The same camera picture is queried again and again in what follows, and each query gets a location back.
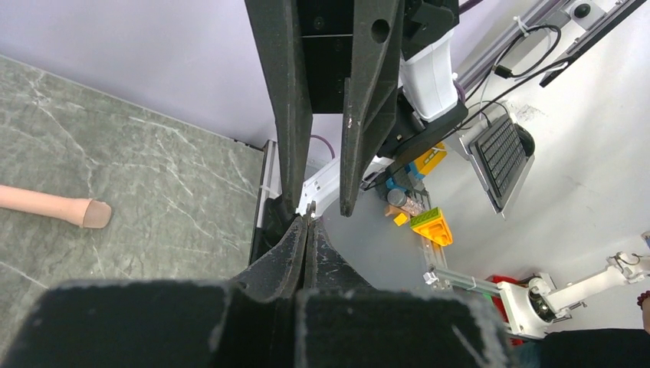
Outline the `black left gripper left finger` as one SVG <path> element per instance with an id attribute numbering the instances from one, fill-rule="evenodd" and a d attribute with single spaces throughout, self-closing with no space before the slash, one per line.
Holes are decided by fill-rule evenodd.
<path id="1" fill-rule="evenodd" d="M 309 222 L 228 281 L 74 280 L 35 303 L 4 367 L 306 367 Z"/>

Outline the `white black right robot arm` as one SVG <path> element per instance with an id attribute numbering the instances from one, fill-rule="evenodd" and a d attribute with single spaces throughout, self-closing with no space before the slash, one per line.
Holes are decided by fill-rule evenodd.
<path id="1" fill-rule="evenodd" d="M 296 212 L 313 118 L 342 116 L 340 211 L 372 160 L 406 165 L 466 116 L 451 71 L 457 1 L 248 1 L 274 112 L 281 198 Z"/>

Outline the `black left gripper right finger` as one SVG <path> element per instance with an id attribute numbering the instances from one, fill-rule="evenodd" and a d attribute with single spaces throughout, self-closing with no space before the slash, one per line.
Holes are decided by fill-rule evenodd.
<path id="1" fill-rule="evenodd" d="M 296 367 L 512 367 L 514 355 L 496 310 L 479 298 L 442 291 L 430 296 L 344 289 L 346 264 L 320 222 L 307 272 L 315 287 L 296 296 Z"/>

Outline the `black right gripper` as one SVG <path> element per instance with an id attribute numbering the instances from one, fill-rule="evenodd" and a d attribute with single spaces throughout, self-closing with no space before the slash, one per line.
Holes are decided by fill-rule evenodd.
<path id="1" fill-rule="evenodd" d="M 274 113 L 284 205 L 296 212 L 300 203 L 313 112 L 343 112 L 340 214 L 350 217 L 365 171 L 396 123 L 405 2 L 245 5 Z"/>

